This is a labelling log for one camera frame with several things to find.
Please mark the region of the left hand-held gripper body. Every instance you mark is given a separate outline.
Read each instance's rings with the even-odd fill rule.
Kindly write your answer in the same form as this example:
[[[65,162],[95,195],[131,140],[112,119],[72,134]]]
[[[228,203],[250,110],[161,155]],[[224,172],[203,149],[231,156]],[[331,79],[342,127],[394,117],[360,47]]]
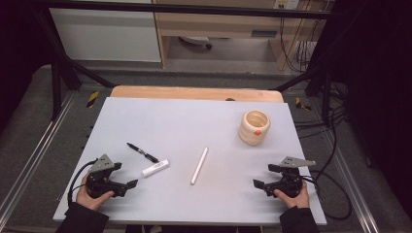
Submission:
[[[88,170],[86,188],[92,198],[98,198],[102,194],[113,191],[114,197],[123,197],[127,191],[125,183],[116,183],[110,180],[114,171],[114,163],[107,154],[103,154]]]

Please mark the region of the white marker with label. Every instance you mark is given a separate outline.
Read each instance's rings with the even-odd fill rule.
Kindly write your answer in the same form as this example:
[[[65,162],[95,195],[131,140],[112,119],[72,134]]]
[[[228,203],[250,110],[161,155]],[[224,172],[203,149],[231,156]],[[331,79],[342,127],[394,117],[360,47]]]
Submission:
[[[142,171],[142,174],[145,178],[169,167],[169,161],[164,159],[162,161],[157,162],[153,166],[150,166]]]

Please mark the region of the ribbed wooden pen holder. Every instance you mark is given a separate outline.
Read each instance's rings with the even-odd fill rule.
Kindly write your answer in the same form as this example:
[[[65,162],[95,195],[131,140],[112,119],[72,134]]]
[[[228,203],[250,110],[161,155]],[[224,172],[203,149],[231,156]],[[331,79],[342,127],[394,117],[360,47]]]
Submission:
[[[269,116],[258,110],[251,110],[242,116],[238,135],[240,139],[250,146],[260,145],[270,129]]]

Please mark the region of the long white pen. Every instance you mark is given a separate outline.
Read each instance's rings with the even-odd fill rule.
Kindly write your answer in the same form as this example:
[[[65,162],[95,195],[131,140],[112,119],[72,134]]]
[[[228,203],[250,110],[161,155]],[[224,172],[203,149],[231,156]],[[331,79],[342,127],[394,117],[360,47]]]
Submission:
[[[195,185],[195,183],[196,183],[196,181],[197,181],[197,178],[198,178],[198,175],[199,175],[199,173],[200,173],[200,170],[201,170],[201,168],[202,168],[202,165],[203,165],[203,163],[204,163],[204,160],[205,160],[205,158],[206,158],[206,156],[207,156],[208,151],[209,151],[209,149],[206,147],[206,148],[204,149],[204,151],[202,152],[202,154],[201,154],[201,156],[200,156],[200,158],[199,158],[199,161],[198,161],[198,163],[197,163],[197,165],[196,165],[196,168],[195,168],[195,170],[194,170],[194,173],[193,173],[193,175],[192,175],[192,178],[191,178],[191,180],[190,180],[190,185]]]

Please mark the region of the person's right hand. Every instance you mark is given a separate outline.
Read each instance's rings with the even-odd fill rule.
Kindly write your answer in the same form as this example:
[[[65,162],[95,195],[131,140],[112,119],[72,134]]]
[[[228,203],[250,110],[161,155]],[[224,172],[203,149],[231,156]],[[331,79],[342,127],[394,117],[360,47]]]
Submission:
[[[273,193],[282,200],[286,206],[291,209],[297,207],[298,209],[304,209],[310,207],[309,194],[307,190],[306,182],[302,183],[302,188],[300,189],[299,194],[296,197],[291,198],[286,193],[280,189],[275,189]]]

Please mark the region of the person's left hand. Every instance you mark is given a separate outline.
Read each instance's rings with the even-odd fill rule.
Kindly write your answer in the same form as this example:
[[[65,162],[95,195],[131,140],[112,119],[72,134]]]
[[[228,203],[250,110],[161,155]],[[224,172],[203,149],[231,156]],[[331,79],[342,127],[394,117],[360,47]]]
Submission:
[[[103,205],[114,195],[114,192],[108,191],[98,198],[92,198],[87,193],[86,181],[87,175],[82,178],[81,187],[77,192],[76,202],[90,210],[97,211],[101,205]]]

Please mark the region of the black pen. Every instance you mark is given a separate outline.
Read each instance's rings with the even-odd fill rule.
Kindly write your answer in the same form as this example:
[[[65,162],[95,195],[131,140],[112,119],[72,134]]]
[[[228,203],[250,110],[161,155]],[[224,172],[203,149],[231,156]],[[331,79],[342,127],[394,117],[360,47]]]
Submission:
[[[135,145],[131,144],[131,143],[126,143],[130,148],[132,148],[133,150],[137,151],[138,153],[142,154],[145,158],[149,159],[152,163],[158,163],[159,160],[157,158],[155,158],[154,156],[152,156],[151,154],[141,150],[140,148],[136,147]]]

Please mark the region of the white table mat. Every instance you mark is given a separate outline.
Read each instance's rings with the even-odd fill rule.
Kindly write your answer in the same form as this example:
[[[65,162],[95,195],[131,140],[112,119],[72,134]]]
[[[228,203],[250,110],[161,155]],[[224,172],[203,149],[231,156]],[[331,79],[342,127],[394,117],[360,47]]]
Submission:
[[[242,116],[251,110],[271,121],[258,146],[238,135]],[[155,163],[126,143],[167,159],[169,167],[145,178],[142,171]],[[206,147],[197,181],[190,185]],[[273,226],[285,205],[255,188],[253,180],[279,180],[268,164],[303,152],[285,103],[109,97],[79,162],[103,154],[122,164],[111,180],[138,181],[101,207],[113,223]]]

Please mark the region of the wooden table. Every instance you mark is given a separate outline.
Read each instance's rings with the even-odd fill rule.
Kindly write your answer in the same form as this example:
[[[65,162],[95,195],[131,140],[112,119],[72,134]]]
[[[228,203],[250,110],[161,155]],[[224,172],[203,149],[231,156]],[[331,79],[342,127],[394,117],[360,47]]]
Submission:
[[[233,99],[242,102],[283,103],[282,94],[274,90],[256,90],[248,88],[202,88],[178,86],[138,86],[119,85],[113,88],[111,97],[127,98],[162,98],[191,100]]]

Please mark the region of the black curtain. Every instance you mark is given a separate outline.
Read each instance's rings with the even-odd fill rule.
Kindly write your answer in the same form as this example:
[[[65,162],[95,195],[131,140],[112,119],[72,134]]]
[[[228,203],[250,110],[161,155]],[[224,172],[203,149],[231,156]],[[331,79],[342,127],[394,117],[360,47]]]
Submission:
[[[412,0],[335,0],[314,61],[331,45],[331,77],[349,87],[349,112],[365,152],[412,219]]]
[[[28,0],[0,0],[0,132],[29,87],[32,75],[51,59]]]

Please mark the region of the office chair base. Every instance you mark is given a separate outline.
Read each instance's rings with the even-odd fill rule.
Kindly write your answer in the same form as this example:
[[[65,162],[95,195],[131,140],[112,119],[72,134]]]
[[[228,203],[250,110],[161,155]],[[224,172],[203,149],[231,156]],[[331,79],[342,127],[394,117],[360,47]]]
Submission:
[[[210,50],[213,46],[210,44],[210,40],[207,37],[186,37],[186,36],[181,36],[181,40],[193,44],[193,45],[199,45],[199,46],[204,46],[207,50]]]

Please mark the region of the light wooden desk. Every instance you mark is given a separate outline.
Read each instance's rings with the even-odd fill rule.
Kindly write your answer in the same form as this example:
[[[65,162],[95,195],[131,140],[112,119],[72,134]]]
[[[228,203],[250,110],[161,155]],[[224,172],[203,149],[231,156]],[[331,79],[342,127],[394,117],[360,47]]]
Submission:
[[[155,4],[219,6],[274,9],[275,0],[152,0]],[[327,7],[322,0],[299,0],[296,10],[321,11]],[[323,19],[242,17],[222,15],[154,15],[158,35],[168,37],[257,38],[268,41],[278,68],[284,71],[292,61],[296,45],[313,44],[323,32]]]

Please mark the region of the white power strip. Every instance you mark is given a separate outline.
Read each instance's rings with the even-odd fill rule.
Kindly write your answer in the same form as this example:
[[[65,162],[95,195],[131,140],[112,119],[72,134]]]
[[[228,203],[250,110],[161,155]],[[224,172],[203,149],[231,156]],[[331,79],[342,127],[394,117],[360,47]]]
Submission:
[[[273,8],[282,10],[295,10],[299,0],[275,0]]]

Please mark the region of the aluminium floor rail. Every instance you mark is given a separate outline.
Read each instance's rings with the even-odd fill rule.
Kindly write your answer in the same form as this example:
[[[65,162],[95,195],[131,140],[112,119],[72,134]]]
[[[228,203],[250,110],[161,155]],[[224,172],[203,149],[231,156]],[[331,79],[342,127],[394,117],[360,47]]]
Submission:
[[[43,156],[47,152],[54,135],[58,131],[62,121],[65,119],[68,111],[71,108],[73,99],[77,96],[77,91],[69,91],[61,104],[61,112],[56,119],[52,120],[48,125],[47,130],[43,134],[35,150],[31,153],[28,161],[25,163],[22,171],[17,177],[11,190],[8,192],[5,200],[0,205],[0,229],[3,228],[10,216],[12,215],[20,197],[28,186],[32,176],[39,166]]]
[[[354,175],[352,174],[348,164],[344,160],[343,153],[337,144],[337,139],[333,137],[331,131],[322,131],[327,145],[333,153],[333,162],[338,171],[338,174],[343,182],[349,198],[352,203],[352,207],[358,217],[360,226],[363,229],[364,233],[380,233],[379,227],[375,221],[373,214],[370,212],[366,201],[361,193],[361,189],[358,186],[357,181],[355,180]]]

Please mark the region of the black metal frame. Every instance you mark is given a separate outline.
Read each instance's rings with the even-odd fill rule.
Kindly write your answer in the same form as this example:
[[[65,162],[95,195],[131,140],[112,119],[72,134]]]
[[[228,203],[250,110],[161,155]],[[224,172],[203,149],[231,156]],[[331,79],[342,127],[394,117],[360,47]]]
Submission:
[[[90,79],[102,84],[105,87],[115,87],[114,83],[104,80],[98,75],[89,71],[68,56],[60,43],[59,35],[52,29],[52,20],[47,20],[45,12],[49,8],[69,9],[69,10],[93,10],[93,11],[114,11],[114,12],[143,12],[162,14],[184,14],[184,15],[222,15],[222,16],[242,16],[242,17],[278,17],[278,18],[310,18],[310,19],[341,19],[344,14],[330,12],[309,12],[297,10],[269,10],[258,8],[238,8],[219,6],[195,6],[176,4],[146,4],[146,3],[125,3],[125,2],[101,2],[101,1],[76,1],[76,0],[33,0],[27,2],[35,20],[42,33],[46,36],[48,45],[51,47],[49,55],[52,58],[52,90],[53,90],[53,116],[56,118],[61,107],[60,100],[60,76],[70,89],[79,89],[80,80],[75,70],[86,75]]]

